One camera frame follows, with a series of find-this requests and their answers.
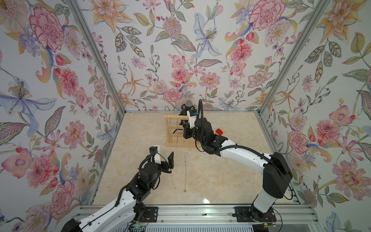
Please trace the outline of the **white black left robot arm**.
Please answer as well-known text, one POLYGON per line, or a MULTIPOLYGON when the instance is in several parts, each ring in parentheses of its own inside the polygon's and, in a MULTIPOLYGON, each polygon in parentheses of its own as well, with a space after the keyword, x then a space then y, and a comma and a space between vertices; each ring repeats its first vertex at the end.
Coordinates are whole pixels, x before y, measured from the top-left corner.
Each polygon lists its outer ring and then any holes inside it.
POLYGON ((143 200, 151 190, 158 188, 162 173, 170 174, 174 168, 174 153, 168 158, 159 154, 157 147, 150 147, 150 154, 141 162, 134 178, 123 186, 118 197, 96 213, 78 221, 71 219, 63 232, 113 232, 124 225, 141 221, 146 206, 143 200))

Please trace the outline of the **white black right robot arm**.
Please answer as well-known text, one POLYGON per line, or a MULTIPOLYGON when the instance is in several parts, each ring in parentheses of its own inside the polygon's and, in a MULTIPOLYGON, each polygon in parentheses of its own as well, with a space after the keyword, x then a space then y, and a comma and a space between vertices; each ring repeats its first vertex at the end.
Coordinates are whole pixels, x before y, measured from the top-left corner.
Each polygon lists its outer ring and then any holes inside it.
POLYGON ((188 119, 181 123, 184 128, 183 137, 193 138, 195 144, 200 145, 200 152, 232 159, 263 176, 262 189, 249 209, 250 215, 264 215, 272 210, 276 200, 284 198, 290 188, 293 174, 281 153, 260 153, 233 142, 220 132, 215 133, 203 114, 202 101, 199 101, 197 108, 191 101, 187 101, 181 109, 181 115, 188 116, 188 119))

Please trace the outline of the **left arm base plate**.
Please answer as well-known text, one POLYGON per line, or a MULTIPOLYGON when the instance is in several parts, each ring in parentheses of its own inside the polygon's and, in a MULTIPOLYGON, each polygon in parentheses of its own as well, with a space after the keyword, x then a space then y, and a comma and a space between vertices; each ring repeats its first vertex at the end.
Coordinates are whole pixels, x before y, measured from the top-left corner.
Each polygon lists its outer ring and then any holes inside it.
POLYGON ((134 219, 135 222, 157 222, 158 207, 155 206, 139 206, 134 208, 134 219))

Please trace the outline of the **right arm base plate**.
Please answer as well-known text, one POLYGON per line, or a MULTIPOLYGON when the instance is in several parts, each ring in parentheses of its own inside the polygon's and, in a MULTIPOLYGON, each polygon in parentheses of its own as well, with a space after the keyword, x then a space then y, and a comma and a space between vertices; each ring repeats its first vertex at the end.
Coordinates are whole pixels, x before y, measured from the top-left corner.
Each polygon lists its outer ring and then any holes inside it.
POLYGON ((237 206, 234 207, 232 215, 237 219, 237 222, 260 222, 260 223, 273 223, 277 222, 275 213, 272 208, 266 213, 262 213, 250 206, 237 206))

